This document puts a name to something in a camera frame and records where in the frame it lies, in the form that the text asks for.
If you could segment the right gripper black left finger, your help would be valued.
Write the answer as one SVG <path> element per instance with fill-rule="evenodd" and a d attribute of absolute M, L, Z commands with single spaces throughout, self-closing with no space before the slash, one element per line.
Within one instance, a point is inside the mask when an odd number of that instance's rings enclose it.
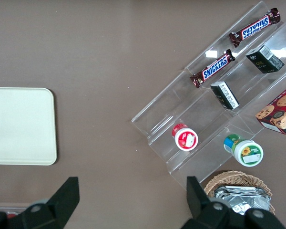
<path fill-rule="evenodd" d="M 21 214 L 25 229 L 62 229 L 80 201 L 79 180 L 68 178 L 45 203 L 36 203 Z"/>

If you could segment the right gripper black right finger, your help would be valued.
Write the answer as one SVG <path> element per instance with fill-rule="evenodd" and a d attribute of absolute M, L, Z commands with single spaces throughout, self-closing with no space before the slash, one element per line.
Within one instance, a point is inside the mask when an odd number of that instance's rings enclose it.
<path fill-rule="evenodd" d="M 186 199 L 192 218 L 183 229 L 227 229 L 230 210 L 220 202 L 212 202 L 195 176 L 187 177 Z"/>

